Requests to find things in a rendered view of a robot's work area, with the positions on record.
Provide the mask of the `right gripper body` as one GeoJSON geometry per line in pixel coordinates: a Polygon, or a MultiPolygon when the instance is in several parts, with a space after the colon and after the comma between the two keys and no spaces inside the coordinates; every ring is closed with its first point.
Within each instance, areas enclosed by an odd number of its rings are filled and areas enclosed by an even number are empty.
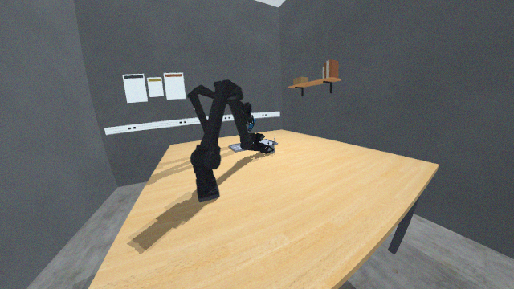
{"type": "Polygon", "coordinates": [[[267,154],[267,148],[266,148],[266,147],[267,147],[267,146],[264,144],[264,145],[263,145],[263,149],[257,149],[257,144],[256,144],[256,149],[255,149],[255,151],[259,151],[259,152],[261,152],[261,153],[265,153],[265,154],[267,154]]]}

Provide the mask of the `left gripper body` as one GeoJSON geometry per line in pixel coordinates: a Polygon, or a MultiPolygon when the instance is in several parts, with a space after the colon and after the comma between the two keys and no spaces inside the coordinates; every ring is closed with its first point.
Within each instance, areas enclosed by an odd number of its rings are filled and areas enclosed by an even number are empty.
{"type": "Polygon", "coordinates": [[[249,115],[247,113],[245,115],[243,115],[243,116],[244,116],[245,122],[251,121],[252,117],[253,117],[253,115],[251,115],[251,117],[249,117],[249,115]]]}

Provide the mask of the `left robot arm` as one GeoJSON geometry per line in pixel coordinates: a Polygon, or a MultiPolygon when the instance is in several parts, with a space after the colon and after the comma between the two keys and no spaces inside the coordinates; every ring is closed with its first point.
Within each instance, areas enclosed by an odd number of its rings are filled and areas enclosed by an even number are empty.
{"type": "MultiPolygon", "coordinates": [[[[199,85],[198,87],[196,87],[195,90],[193,89],[191,92],[187,96],[188,96],[188,98],[190,98],[190,101],[192,102],[192,105],[194,106],[194,110],[197,113],[198,119],[203,128],[203,132],[205,133],[207,118],[202,109],[201,103],[198,98],[198,94],[203,95],[203,96],[208,96],[213,99],[215,92],[210,90],[209,88],[203,87],[202,85],[199,85]],[[209,90],[209,92],[208,92],[208,90],[209,90]],[[206,94],[206,92],[208,92],[208,93],[206,94]]],[[[245,104],[243,104],[243,102],[241,102],[241,101],[240,101],[240,104],[241,104],[241,108],[243,111],[243,115],[245,115],[247,113],[249,115],[249,117],[251,117],[251,113],[252,113],[251,104],[249,104],[249,102],[246,102],[245,104]]]]}

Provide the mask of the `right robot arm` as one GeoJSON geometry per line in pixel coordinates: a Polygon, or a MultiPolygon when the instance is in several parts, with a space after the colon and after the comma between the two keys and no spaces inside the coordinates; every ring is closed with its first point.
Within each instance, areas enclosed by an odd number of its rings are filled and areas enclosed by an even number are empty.
{"type": "Polygon", "coordinates": [[[265,137],[263,134],[248,133],[247,131],[246,122],[244,120],[243,111],[240,104],[240,100],[243,99],[243,92],[241,87],[228,79],[222,80],[222,82],[214,82],[214,86],[214,99],[211,105],[204,136],[201,143],[197,144],[196,149],[191,153],[190,156],[190,162],[196,175],[198,198],[219,194],[218,185],[212,169],[217,169],[221,163],[221,147],[218,146],[218,136],[222,124],[226,102],[230,106],[236,127],[239,132],[241,143],[240,147],[243,150],[255,151],[256,145],[257,149],[263,149],[264,145],[260,143],[261,140],[265,137]]]}

